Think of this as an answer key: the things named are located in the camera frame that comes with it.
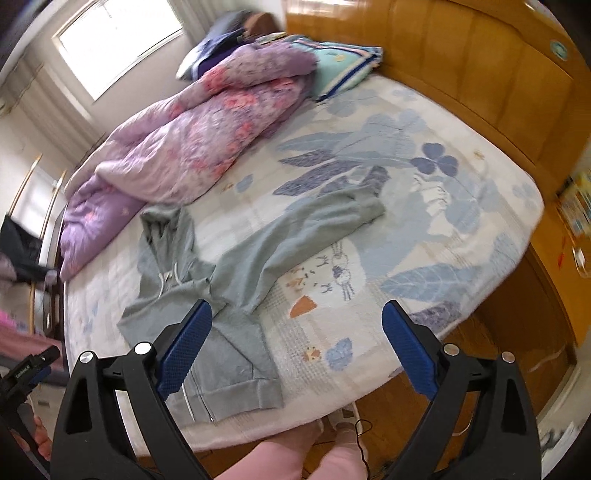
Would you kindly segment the person's left hand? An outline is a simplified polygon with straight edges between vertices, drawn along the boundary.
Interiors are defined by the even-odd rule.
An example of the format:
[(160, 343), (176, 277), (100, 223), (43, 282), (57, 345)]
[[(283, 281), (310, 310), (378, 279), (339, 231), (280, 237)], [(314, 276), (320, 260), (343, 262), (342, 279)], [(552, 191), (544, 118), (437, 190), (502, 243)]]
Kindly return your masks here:
[[(32, 437), (37, 444), (38, 452), (46, 461), (50, 461), (52, 453), (52, 440), (49, 438), (47, 429), (43, 425), (41, 418), (37, 415), (33, 415), (32, 420), (35, 425)], [(12, 430), (11, 433), (21, 449), (25, 452), (29, 452), (30, 447), (27, 442), (16, 431)]]

